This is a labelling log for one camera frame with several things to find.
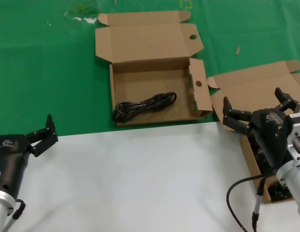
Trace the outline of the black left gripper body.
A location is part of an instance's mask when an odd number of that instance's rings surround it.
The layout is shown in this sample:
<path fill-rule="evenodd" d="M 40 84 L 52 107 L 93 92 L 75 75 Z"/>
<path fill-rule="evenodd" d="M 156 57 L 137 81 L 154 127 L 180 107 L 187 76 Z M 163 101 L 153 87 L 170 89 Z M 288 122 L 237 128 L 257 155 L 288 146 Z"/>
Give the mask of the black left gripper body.
<path fill-rule="evenodd" d="M 0 135 L 0 191 L 17 197 L 28 165 L 30 143 L 25 135 Z"/>

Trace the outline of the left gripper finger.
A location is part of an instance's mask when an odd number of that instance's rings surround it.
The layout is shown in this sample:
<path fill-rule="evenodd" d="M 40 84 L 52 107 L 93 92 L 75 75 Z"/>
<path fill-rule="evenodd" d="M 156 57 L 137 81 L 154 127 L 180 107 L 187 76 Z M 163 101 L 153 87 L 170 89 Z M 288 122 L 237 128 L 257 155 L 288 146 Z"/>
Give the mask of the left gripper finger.
<path fill-rule="evenodd" d="M 48 114 L 45 128 L 26 135 L 30 146 L 28 151 L 35 157 L 40 156 L 59 141 L 52 115 Z"/>

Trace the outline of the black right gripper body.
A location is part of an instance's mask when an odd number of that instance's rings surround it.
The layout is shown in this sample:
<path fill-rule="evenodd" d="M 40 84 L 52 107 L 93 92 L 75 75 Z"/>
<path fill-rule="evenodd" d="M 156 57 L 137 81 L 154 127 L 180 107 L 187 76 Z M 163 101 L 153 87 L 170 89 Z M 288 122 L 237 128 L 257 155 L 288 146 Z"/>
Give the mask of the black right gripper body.
<path fill-rule="evenodd" d="M 251 132 L 262 148 L 267 161 L 274 169 L 284 162 L 287 150 L 287 129 L 284 126 L 286 114 L 269 108 L 254 111 L 249 121 Z"/>

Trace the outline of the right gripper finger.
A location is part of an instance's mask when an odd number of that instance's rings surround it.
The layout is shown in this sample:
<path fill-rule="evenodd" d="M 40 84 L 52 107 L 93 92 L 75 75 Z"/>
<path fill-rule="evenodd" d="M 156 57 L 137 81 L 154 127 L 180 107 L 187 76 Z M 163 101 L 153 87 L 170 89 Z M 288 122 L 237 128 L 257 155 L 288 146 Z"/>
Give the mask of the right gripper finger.
<path fill-rule="evenodd" d="M 223 125 L 243 135 L 249 134 L 251 127 L 244 122 L 250 121 L 251 112 L 233 109 L 228 97 L 224 97 L 223 103 Z"/>
<path fill-rule="evenodd" d="M 300 112 L 300 102 L 294 100 L 289 94 L 282 92 L 279 87 L 275 89 L 274 94 L 279 101 L 279 104 L 275 107 L 275 109 L 282 112 L 287 109 L 291 109 L 293 113 Z"/>

